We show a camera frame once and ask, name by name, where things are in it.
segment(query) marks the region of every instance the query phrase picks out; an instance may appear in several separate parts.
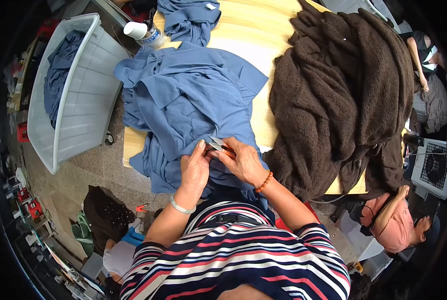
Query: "brown knitted fabric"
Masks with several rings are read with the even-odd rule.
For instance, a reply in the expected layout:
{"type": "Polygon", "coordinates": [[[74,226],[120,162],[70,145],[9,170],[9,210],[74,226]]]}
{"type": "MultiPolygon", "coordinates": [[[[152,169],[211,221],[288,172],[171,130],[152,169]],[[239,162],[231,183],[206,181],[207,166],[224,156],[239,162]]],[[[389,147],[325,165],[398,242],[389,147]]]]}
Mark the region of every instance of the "brown knitted fabric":
{"type": "Polygon", "coordinates": [[[407,46],[366,10],[319,12],[305,0],[296,32],[276,58],[270,107],[279,135],[264,159],[302,200],[322,196],[340,174],[346,194],[372,161],[383,188],[402,180],[401,134],[412,110],[407,46]]]}

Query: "red clip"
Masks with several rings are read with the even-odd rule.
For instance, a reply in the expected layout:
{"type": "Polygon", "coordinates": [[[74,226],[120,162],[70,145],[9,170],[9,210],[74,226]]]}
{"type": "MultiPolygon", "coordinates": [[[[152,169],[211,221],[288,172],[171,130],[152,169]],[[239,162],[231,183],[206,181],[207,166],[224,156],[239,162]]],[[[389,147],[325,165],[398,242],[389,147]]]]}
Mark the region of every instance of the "red clip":
{"type": "Polygon", "coordinates": [[[145,209],[143,209],[144,207],[146,207],[146,205],[141,205],[141,206],[137,206],[135,207],[137,212],[147,212],[145,209]]]}

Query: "blue fabric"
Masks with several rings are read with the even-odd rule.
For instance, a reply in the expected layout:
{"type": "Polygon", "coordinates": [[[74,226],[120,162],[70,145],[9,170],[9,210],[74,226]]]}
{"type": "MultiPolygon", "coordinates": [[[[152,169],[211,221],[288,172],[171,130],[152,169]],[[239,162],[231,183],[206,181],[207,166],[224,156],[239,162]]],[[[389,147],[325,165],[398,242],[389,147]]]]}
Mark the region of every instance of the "blue fabric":
{"type": "Polygon", "coordinates": [[[50,68],[48,68],[43,85],[43,106],[45,112],[50,116],[50,124],[54,129],[65,81],[84,37],[85,32],[70,31],[60,42],[57,49],[47,58],[50,68]]]}
{"type": "Polygon", "coordinates": [[[217,0],[158,0],[157,10],[165,16],[164,32],[174,41],[189,41],[206,46],[210,31],[220,19],[217,0]],[[215,9],[209,9],[210,3],[215,9]]]}
{"type": "MultiPolygon", "coordinates": [[[[149,131],[142,153],[130,165],[151,179],[153,193],[173,193],[180,186],[180,161],[201,139],[234,136],[257,149],[251,128],[252,100],[268,78],[230,52],[182,42],[179,48],[143,47],[119,62],[114,75],[123,81],[124,123],[149,131]]],[[[254,188],[235,177],[219,160],[210,161],[212,184],[242,190],[256,200],[254,188]]]]}
{"type": "Polygon", "coordinates": [[[139,246],[140,244],[142,244],[144,239],[145,236],[143,234],[135,232],[135,228],[130,227],[124,237],[122,237],[120,240],[134,246],[139,246]]]}

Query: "caster wheel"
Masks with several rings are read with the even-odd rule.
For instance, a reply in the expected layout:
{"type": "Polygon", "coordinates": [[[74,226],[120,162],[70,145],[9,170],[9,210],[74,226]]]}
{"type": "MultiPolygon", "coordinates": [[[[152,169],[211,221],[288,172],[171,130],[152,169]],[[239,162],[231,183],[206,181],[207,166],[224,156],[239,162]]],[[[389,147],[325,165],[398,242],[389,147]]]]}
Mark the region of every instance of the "caster wheel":
{"type": "Polygon", "coordinates": [[[334,214],[331,214],[329,218],[333,223],[337,222],[337,217],[334,214]]]}
{"type": "Polygon", "coordinates": [[[114,143],[114,137],[108,133],[107,137],[105,138],[105,144],[107,146],[112,146],[113,143],[114,143]]]}

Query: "white bottle cap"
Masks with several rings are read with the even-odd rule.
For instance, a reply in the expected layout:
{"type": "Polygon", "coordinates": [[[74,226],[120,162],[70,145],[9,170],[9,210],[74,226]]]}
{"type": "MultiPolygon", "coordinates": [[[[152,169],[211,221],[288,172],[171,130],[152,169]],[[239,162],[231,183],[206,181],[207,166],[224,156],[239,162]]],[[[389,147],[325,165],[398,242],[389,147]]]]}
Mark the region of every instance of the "white bottle cap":
{"type": "Polygon", "coordinates": [[[147,33],[147,24],[128,22],[124,27],[124,34],[136,40],[142,39],[147,33]]]}

